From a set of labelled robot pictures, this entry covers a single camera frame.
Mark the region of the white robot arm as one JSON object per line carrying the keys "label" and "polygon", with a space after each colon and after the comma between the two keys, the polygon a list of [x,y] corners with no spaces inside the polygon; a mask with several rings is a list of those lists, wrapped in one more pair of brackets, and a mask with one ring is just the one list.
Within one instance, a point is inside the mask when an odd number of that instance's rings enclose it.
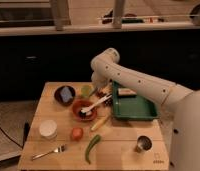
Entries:
{"label": "white robot arm", "polygon": [[173,113],[169,171],[200,171],[200,90],[128,69],[119,60],[114,48],[95,56],[93,86],[101,89],[113,80]]}

